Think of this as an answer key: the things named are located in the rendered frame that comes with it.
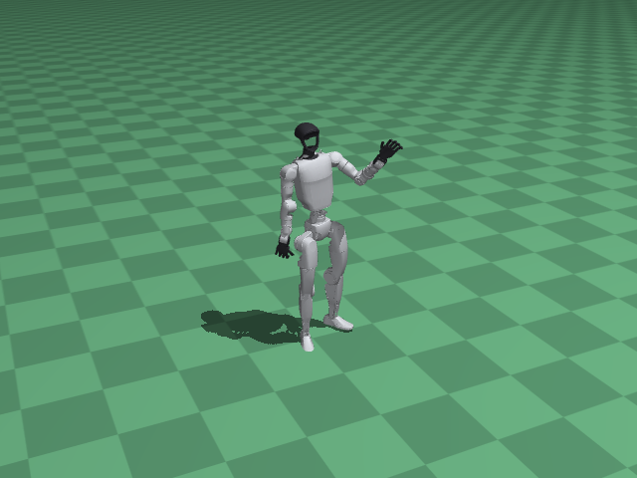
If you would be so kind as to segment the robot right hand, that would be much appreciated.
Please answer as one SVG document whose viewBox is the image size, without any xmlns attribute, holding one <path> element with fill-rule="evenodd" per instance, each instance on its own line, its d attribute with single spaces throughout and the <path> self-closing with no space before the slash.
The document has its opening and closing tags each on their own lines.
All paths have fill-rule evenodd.
<svg viewBox="0 0 637 478">
<path fill-rule="evenodd" d="M 280 235 L 280 237 L 281 237 L 281 235 Z M 285 256 L 286 256 L 286 259 L 288 259 L 288 258 L 290 257 L 290 255 L 288 255 L 288 253 L 290 253 L 292 256 L 294 256 L 294 253 L 292 253 L 292 252 L 290 251 L 290 247 L 289 247 L 289 244 L 290 244 L 290 236 L 289 236 L 289 238 L 288 238 L 288 242 L 287 242 L 287 244 L 281 243 L 281 242 L 280 242 L 280 237 L 279 237 L 279 245 L 278 245 L 278 246 L 277 246 L 277 248 L 276 248 L 276 253 L 275 253 L 275 255 L 277 255 L 277 254 L 278 254 L 278 252 L 279 252 L 279 257 L 281 257 L 281 255 L 282 255 L 282 258 L 285 258 Z"/>
</svg>

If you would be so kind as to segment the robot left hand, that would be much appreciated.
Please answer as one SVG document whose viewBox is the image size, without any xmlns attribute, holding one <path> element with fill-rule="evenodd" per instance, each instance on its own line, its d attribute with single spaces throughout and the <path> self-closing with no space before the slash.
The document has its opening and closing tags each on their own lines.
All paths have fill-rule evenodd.
<svg viewBox="0 0 637 478">
<path fill-rule="evenodd" d="M 393 145 L 394 143 L 396 143 L 396 144 Z M 373 164 L 377 160 L 380 160 L 380 161 L 384 162 L 384 164 L 385 164 L 387 162 L 387 158 L 393 156 L 395 154 L 395 152 L 398 151 L 399 149 L 403 149 L 403 146 L 400 146 L 400 143 L 397 143 L 396 140 L 393 141 L 392 139 L 390 139 L 385 146 L 383 146 L 383 145 L 384 145 L 384 141 L 381 143 L 381 146 L 380 146 L 380 151 L 379 151 L 380 154 L 378 154 L 375 157 L 375 159 L 373 160 Z"/>
</svg>

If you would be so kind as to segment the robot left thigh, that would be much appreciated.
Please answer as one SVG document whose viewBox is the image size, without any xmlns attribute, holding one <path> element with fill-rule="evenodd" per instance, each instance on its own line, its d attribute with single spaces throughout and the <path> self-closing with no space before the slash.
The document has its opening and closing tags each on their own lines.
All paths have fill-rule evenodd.
<svg viewBox="0 0 637 478">
<path fill-rule="evenodd" d="M 335 284 L 343 275 L 346 263 L 348 246 L 343 225 L 336 221 L 330 221 L 330 233 L 326 236 L 329 241 L 329 256 L 332 267 L 327 268 L 323 273 L 323 278 L 328 284 Z"/>
</svg>

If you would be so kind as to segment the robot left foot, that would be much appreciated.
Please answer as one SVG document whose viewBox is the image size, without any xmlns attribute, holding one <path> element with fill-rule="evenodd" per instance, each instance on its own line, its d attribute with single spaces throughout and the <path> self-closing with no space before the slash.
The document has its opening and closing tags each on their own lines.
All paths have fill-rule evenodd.
<svg viewBox="0 0 637 478">
<path fill-rule="evenodd" d="M 334 326 L 334 327 L 336 327 L 338 329 L 342 329 L 342 330 L 352 330 L 353 329 L 353 324 L 349 323 L 346 320 L 344 320 L 340 316 L 335 317 L 335 320 L 333 320 L 333 319 L 329 318 L 329 314 L 326 314 L 323 317 L 323 323 L 326 324 L 326 325 Z"/>
</svg>

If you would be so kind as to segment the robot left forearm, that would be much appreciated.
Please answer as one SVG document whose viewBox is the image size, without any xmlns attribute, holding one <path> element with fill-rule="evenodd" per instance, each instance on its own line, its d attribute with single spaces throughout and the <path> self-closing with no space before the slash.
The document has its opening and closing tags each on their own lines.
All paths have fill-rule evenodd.
<svg viewBox="0 0 637 478">
<path fill-rule="evenodd" d="M 372 179 L 374 177 L 374 174 L 376 172 L 378 172 L 379 169 L 381 169 L 384 165 L 384 162 L 377 160 L 374 164 L 373 161 L 370 161 L 369 164 L 362 169 L 362 176 L 365 179 Z"/>
</svg>

